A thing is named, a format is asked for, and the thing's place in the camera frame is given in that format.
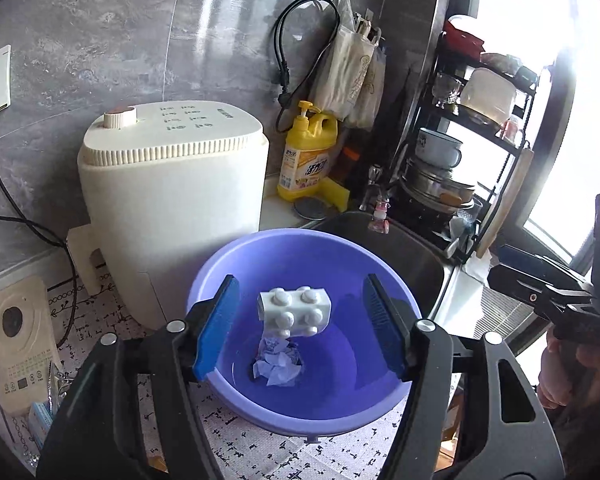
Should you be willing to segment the person's right hand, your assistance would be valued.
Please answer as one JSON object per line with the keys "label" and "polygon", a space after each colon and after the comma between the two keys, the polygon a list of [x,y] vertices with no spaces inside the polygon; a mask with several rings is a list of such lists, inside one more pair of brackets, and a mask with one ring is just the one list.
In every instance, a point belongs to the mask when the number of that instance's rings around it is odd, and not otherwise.
{"label": "person's right hand", "polygon": [[582,408],[600,402],[600,346],[577,344],[567,350],[567,341],[558,339],[551,328],[546,333],[546,348],[541,356],[541,369],[536,394],[543,408],[564,408],[584,391],[584,378],[591,376]]}

